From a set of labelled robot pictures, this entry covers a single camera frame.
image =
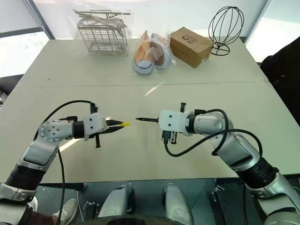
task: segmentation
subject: white table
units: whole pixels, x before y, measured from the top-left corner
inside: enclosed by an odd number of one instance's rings
[[[62,152],[66,182],[109,180],[154,180],[209,177],[236,177],[220,158],[210,155],[209,142],[190,153],[173,158],[165,152],[156,123],[134,120],[156,117],[161,109],[221,108],[236,128],[256,134],[263,156],[284,174],[299,173],[300,128],[269,82],[213,84],[37,87],[16,89],[0,110],[0,181],[4,181],[18,158],[31,143],[40,122],[57,106],[74,99],[97,103],[105,116],[131,122],[131,126],[95,141],[79,140]],[[70,105],[54,118],[89,113],[88,104]],[[179,135],[170,150],[179,152],[197,142],[201,135]],[[43,182],[61,182],[60,165],[55,159]]]
[[[177,59],[176,66],[138,75],[133,69],[136,40],[128,56],[90,56],[83,41],[52,40],[19,82],[19,88],[56,86],[159,85],[259,82],[268,79],[238,39],[227,56],[210,55],[196,69]]]

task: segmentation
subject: floor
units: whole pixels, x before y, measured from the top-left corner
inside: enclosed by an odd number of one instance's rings
[[[192,209],[195,225],[215,225],[215,219],[210,205],[211,191],[215,189],[213,179],[188,179],[188,180],[149,180],[149,181],[126,181],[126,182],[98,182],[88,183],[84,192],[79,192],[81,209],[84,204],[96,202],[103,204],[109,193],[116,187],[127,184],[135,190],[135,214],[164,216],[164,209],[161,203],[162,189],[168,183],[179,186],[184,193],[189,206]],[[223,185],[225,196],[229,205],[232,218],[235,224],[243,224],[241,211],[241,190],[242,185],[231,183]],[[38,200],[38,212],[52,215],[59,210],[61,189],[52,187],[38,187],[36,194]],[[77,198],[77,191],[66,189],[65,202],[71,198]],[[247,214],[249,225],[262,225],[253,203],[251,195],[247,193]],[[80,223],[79,210],[71,224]]]

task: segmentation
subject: black wire sculpture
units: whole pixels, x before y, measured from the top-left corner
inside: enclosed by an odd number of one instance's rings
[[[223,26],[224,19],[226,22],[229,22],[229,28],[225,28]],[[236,21],[233,25],[233,18],[236,17]],[[212,47],[211,54],[214,55],[227,55],[230,52],[229,44],[233,43],[236,39],[238,39],[242,28],[244,25],[244,15],[243,12],[239,10],[237,7],[225,6],[221,8],[217,14],[212,18],[209,25],[209,37],[215,43]],[[225,37],[221,37],[221,31],[228,30],[227,35]]]

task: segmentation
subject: person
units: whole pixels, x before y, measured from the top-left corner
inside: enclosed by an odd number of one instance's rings
[[[300,37],[263,60],[260,68],[300,126]]]
[[[59,212],[54,213],[52,216],[47,216],[38,213],[38,200],[36,197],[32,199],[28,205],[32,208],[27,224],[28,225],[56,225]],[[78,208],[78,202],[76,199],[72,198],[67,201],[62,207],[62,214],[60,217],[60,225],[68,225],[75,217]]]

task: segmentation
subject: black pen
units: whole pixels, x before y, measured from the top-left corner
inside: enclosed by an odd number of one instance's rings
[[[136,120],[158,123],[158,119],[153,119],[153,118],[139,117],[139,118],[136,118]]]

